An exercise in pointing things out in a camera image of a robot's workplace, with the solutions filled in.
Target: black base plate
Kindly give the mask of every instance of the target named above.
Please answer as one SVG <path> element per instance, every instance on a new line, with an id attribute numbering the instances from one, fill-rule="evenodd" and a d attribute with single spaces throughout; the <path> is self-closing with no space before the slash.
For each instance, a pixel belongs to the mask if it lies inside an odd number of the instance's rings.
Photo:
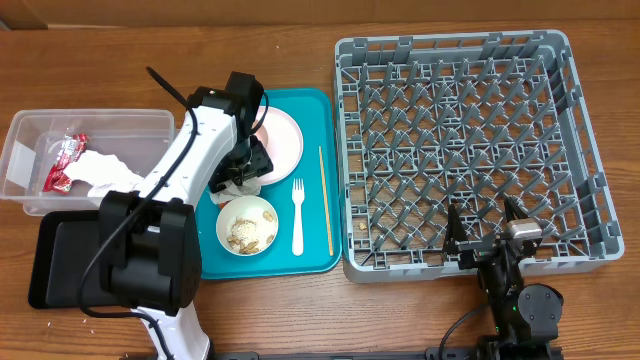
<path id="1" fill-rule="evenodd" d="M 460 349 L 467 354 L 472 348 Z M 435 349 L 433 359 L 437 359 L 438 349 Z M 424 352 L 369 352 L 369 353 L 315 353 L 315 354 L 285 354 L 258 355 L 254 352 L 217 354 L 216 360 L 425 360 Z"/>
<path id="2" fill-rule="evenodd" d="M 29 305 L 35 309 L 77 307 L 80 279 L 99 248 L 98 211 L 55 211 L 40 222 L 31 271 Z M 89 306 L 117 305 L 100 288 L 98 271 L 84 292 Z"/>

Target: white tissue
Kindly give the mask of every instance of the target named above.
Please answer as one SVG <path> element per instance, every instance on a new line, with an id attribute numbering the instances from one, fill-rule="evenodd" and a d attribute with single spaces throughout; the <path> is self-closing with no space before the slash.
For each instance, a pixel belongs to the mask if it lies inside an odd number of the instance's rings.
<path id="1" fill-rule="evenodd" d="M 129 170 L 117 156 L 91 150 L 82 153 L 63 172 L 73 181 L 81 180 L 93 186 L 87 194 L 89 197 L 104 197 L 110 190 L 129 192 L 143 179 Z"/>

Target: candy wrapper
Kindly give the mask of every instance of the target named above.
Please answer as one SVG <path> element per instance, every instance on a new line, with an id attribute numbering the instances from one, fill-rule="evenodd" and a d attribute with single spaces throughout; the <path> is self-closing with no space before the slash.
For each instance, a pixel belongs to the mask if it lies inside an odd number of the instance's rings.
<path id="1" fill-rule="evenodd" d="M 73 180 L 64 174 L 64 169 L 69 164 L 78 160 L 80 155 L 86 150 L 88 141 L 89 137 L 86 134 L 65 135 L 62 148 L 58 153 L 58 159 L 51 167 L 51 170 L 49 170 L 49 175 L 47 176 L 42 191 L 55 191 L 63 195 L 71 191 L 71 183 Z"/>

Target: wood grain surface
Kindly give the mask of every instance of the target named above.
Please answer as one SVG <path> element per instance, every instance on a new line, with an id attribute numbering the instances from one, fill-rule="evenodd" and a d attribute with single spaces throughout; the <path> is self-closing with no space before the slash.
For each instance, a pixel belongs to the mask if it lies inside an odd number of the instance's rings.
<path id="1" fill-rule="evenodd" d="M 51 25 L 124 27 L 222 25 L 329 25 L 431 21 L 638 19 L 636 0 L 3 0 L 20 1 Z M 26 14 L 18 4 L 7 18 Z"/>
<path id="2" fill-rule="evenodd" d="M 0 33 L 0 134 L 13 115 L 39 108 L 161 108 L 183 111 L 144 71 L 157 69 L 183 94 L 224 86 L 232 70 L 268 89 L 332 93 L 337 40 L 358 35 L 519 29 L 564 31 L 596 133 L 626 253 L 582 275 L 527 279 L 563 293 L 560 338 L 566 359 L 640 358 L 640 22 L 558 21 L 275 26 Z M 87 319 L 79 310 L 37 311 L 27 292 L 38 218 L 0 203 L 0 359 L 112 359 L 150 353 L 136 320 Z M 260 353 L 420 351 L 484 301 L 473 277 L 359 285 L 338 265 L 321 275 L 202 282 L 195 301 L 218 351 Z M 491 333 L 489 314 L 450 342 Z"/>

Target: wooden chopstick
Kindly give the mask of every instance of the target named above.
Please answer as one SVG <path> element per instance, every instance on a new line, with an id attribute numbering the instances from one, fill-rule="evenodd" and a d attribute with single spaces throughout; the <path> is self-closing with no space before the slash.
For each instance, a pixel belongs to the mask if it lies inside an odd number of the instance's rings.
<path id="1" fill-rule="evenodd" d="M 329 256 L 333 256 L 333 241 L 331 240 L 331 221 L 329 221 L 329 202 L 327 201 L 327 180 L 324 177 L 324 161 L 322 160 L 322 146 L 318 146 L 320 153 L 320 173 L 322 174 L 322 194 L 324 195 L 324 215 L 327 218 L 327 234 L 329 235 Z"/>

